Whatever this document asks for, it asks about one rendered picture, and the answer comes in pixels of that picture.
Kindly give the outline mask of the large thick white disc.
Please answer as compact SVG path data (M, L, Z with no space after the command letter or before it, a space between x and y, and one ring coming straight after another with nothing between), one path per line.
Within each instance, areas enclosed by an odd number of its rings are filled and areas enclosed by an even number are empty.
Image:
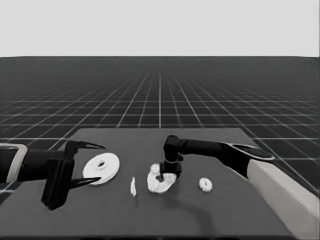
M83 168L84 178L99 177L93 185L101 185L110 181L120 169L120 160L114 153L101 153L90 159Z

